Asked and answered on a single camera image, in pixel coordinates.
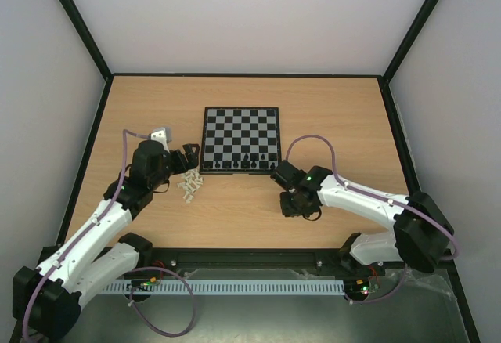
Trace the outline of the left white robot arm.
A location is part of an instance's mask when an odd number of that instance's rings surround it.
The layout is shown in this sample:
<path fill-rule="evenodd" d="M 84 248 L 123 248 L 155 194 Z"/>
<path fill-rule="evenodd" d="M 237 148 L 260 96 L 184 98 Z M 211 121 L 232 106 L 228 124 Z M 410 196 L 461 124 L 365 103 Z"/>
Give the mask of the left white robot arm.
<path fill-rule="evenodd" d="M 143 140 L 132 160 L 122 161 L 117 180 L 83 226 L 35 268 L 24 266 L 16 273 L 13 316 L 22 323 L 26 342 L 64 337 L 108 284 L 125 273 L 150 270 L 153 245 L 134 233 L 106 254 L 102 251 L 152 201 L 159 186 L 197 167 L 199 152 L 197 144 L 169 150 L 164 140 Z"/>

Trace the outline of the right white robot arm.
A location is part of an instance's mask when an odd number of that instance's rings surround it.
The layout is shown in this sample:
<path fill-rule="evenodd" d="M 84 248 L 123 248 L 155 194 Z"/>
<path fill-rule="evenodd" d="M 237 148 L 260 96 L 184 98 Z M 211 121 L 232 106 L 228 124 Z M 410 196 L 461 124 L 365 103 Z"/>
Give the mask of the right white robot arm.
<path fill-rule="evenodd" d="M 282 188 L 283 216 L 315 220 L 323 208 L 339 208 L 373 221 L 386 230 L 352 234 L 340 250 L 343 268 L 352 274 L 378 262 L 404 262 L 432 273 L 452 242 L 453 228 L 426 193 L 384 193 L 342 179 L 320 166 L 305 172 L 282 161 L 272 180 Z"/>

